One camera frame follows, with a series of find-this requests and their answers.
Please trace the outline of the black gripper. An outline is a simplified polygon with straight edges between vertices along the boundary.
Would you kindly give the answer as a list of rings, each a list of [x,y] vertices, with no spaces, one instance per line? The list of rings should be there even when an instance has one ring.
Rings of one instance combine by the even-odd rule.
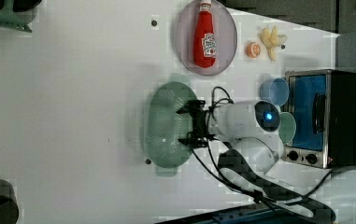
[[[179,139],[178,141],[188,148],[206,147],[206,141],[211,140],[211,134],[206,124],[207,110],[204,109],[204,100],[190,100],[187,106],[183,106],[176,112],[177,114],[189,113],[192,118],[192,131],[189,133],[190,139]]]

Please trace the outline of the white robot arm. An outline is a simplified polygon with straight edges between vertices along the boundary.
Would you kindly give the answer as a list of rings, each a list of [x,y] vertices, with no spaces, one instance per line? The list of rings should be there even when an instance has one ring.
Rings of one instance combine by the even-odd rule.
[[[309,190],[268,174],[280,159],[280,113],[266,101],[244,101],[203,108],[190,100],[179,114],[192,118],[192,130],[180,143],[189,149],[212,140],[227,149],[215,160],[218,178],[229,189],[247,194],[315,224],[356,224],[356,164],[329,169]]]

